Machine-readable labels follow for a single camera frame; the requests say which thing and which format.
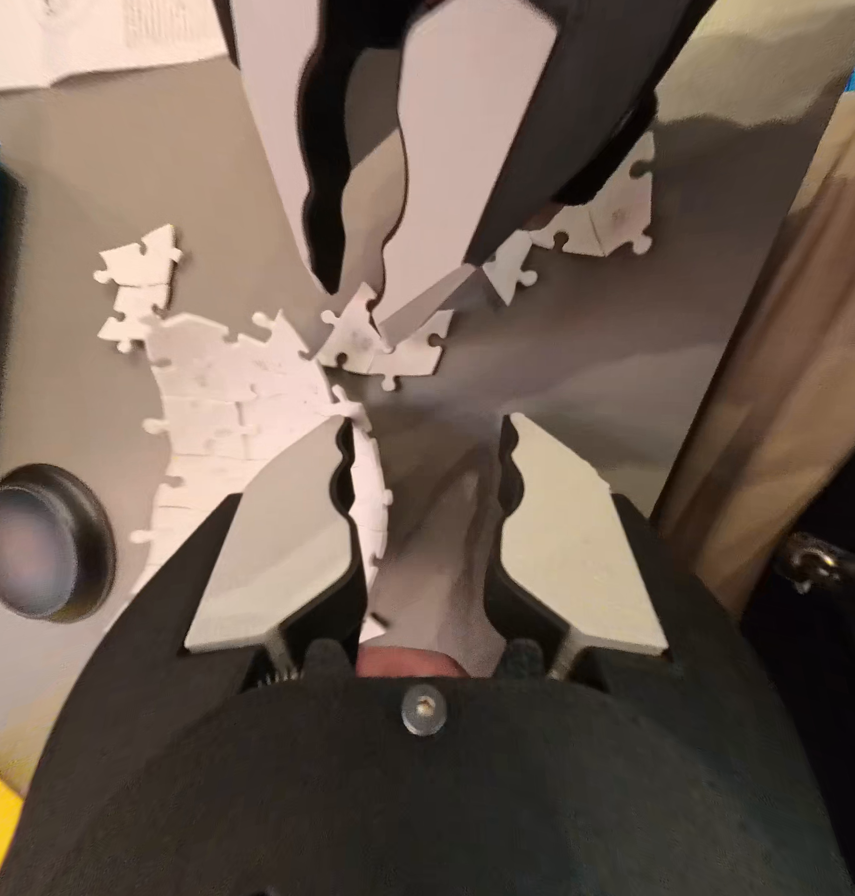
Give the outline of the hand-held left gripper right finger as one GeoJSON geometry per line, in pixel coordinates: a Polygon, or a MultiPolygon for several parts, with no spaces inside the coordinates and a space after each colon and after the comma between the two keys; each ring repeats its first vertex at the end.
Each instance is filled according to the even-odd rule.
{"type": "Polygon", "coordinates": [[[661,660],[670,645],[611,488],[521,412],[503,418],[500,520],[485,611],[507,651],[542,678],[567,679],[590,651],[661,660]]]}

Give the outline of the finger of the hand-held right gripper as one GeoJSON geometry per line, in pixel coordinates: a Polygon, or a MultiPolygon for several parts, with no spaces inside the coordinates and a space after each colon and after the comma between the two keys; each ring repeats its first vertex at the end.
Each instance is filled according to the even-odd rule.
{"type": "Polygon", "coordinates": [[[354,12],[332,1],[229,8],[243,86],[300,257],[316,284],[336,294],[352,170],[345,104],[361,53],[354,12]]]}
{"type": "Polygon", "coordinates": [[[479,264],[466,260],[558,27],[530,2],[442,2],[411,26],[398,91],[406,195],[373,319],[408,339],[479,264]]]}

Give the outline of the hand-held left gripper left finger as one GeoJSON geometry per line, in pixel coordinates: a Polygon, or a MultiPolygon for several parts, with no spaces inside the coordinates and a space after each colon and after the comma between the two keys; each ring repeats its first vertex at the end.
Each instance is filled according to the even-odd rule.
{"type": "Polygon", "coordinates": [[[324,419],[235,495],[222,531],[185,562],[199,580],[185,651],[263,651],[283,676],[333,643],[355,665],[365,614],[362,551],[351,519],[353,425],[324,419]]]}

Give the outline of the partly built white puzzle ball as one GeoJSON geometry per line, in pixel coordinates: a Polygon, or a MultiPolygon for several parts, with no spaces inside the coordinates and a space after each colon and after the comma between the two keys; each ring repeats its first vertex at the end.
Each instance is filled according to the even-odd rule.
{"type": "Polygon", "coordinates": [[[317,360],[305,357],[305,342],[282,312],[275,318],[256,313],[254,323],[268,331],[264,340],[239,334],[230,341],[226,326],[189,313],[149,322],[144,349],[162,413],[142,427],[165,434],[171,455],[147,529],[130,536],[149,548],[132,596],[226,496],[241,492],[274,456],[335,416],[354,425],[351,516],[372,592],[387,546],[392,493],[366,410],[329,384],[317,360]]]}

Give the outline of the two-piece joined puzzle segment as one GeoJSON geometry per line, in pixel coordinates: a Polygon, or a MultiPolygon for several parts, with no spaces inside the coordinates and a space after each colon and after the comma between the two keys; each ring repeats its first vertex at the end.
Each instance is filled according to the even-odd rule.
{"type": "Polygon", "coordinates": [[[112,343],[121,354],[146,342],[169,307],[173,274],[183,255],[170,223],[148,232],[140,242],[99,253],[102,267],[93,278],[117,290],[112,313],[97,333],[101,341],[112,343]]]}

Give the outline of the white printed instruction leaflet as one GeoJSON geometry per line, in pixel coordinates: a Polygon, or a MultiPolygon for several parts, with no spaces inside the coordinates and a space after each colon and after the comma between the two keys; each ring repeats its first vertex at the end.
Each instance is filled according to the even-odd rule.
{"type": "Polygon", "coordinates": [[[0,1],[0,92],[226,53],[209,1],[0,1]]]}

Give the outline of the metal badge clip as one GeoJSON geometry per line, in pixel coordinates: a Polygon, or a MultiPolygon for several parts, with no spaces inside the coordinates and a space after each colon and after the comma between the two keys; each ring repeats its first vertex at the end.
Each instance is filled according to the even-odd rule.
{"type": "Polygon", "coordinates": [[[809,533],[793,532],[780,546],[780,575],[801,595],[814,588],[837,588],[842,583],[841,567],[836,547],[809,533]]]}

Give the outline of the black round cup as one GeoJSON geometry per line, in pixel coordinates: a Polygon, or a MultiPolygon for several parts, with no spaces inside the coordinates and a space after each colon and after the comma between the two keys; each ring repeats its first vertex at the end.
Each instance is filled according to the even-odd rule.
{"type": "Polygon", "coordinates": [[[0,478],[0,605],[16,615],[74,623],[108,598],[118,565],[107,511],[90,487],[53,464],[0,478]]]}

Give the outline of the beige trousers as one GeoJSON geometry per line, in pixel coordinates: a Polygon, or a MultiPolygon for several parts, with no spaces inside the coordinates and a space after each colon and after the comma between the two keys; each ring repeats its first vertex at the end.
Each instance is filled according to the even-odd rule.
{"type": "Polygon", "coordinates": [[[855,91],[824,131],[657,512],[740,617],[778,543],[855,450],[855,91]]]}

